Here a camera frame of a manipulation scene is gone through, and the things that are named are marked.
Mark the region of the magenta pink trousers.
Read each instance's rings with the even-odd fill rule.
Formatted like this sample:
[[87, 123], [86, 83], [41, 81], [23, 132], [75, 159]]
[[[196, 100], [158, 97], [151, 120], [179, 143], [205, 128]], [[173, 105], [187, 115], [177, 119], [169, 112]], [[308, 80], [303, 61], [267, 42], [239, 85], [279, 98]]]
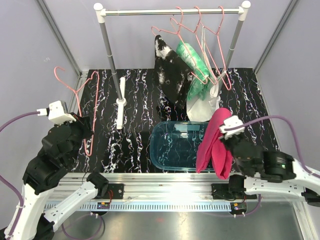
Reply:
[[231, 172], [233, 157], [225, 145], [219, 140], [222, 137], [219, 127], [224, 120], [231, 117], [232, 114], [227, 108], [217, 109], [208, 122], [203, 140], [197, 149], [196, 154], [196, 172], [204, 171], [209, 162], [212, 163], [217, 177], [226, 180]]

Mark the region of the green white tie-dye trousers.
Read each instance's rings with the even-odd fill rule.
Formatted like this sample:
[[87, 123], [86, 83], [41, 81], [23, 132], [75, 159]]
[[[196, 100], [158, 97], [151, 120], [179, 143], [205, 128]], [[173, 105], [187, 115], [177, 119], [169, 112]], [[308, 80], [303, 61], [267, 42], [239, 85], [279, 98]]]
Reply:
[[195, 97], [204, 100], [211, 87], [209, 69], [189, 43], [180, 41], [177, 45], [176, 53], [191, 68], [192, 81], [188, 90], [187, 100], [191, 101]]

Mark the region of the black white patterned trousers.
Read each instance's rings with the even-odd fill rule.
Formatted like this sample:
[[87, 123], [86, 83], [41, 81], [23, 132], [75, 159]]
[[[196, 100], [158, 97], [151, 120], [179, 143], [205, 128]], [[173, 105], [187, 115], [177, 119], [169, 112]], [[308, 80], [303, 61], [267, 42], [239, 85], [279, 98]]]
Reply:
[[154, 39], [153, 79], [172, 104], [185, 108], [192, 70], [159, 34]]

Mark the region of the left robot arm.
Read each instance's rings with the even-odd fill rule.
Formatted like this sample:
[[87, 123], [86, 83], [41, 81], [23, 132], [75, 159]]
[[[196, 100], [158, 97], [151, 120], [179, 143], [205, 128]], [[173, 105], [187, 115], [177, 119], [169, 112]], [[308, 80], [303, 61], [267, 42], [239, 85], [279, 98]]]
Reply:
[[90, 118], [70, 113], [42, 139], [42, 147], [27, 165], [19, 192], [4, 178], [0, 180], [18, 196], [10, 224], [1, 229], [2, 240], [51, 240], [59, 227], [85, 202], [107, 196], [109, 181], [98, 172], [55, 207], [44, 210], [60, 180], [72, 169], [84, 139], [93, 134]]

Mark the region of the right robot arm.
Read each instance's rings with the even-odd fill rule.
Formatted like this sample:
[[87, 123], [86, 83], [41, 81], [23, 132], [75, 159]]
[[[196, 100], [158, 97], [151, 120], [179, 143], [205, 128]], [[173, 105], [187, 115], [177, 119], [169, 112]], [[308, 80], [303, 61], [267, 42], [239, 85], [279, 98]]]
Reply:
[[239, 170], [228, 179], [226, 190], [230, 197], [275, 194], [319, 207], [319, 171], [308, 168], [287, 153], [253, 145], [242, 134], [223, 134], [219, 140], [230, 151]]

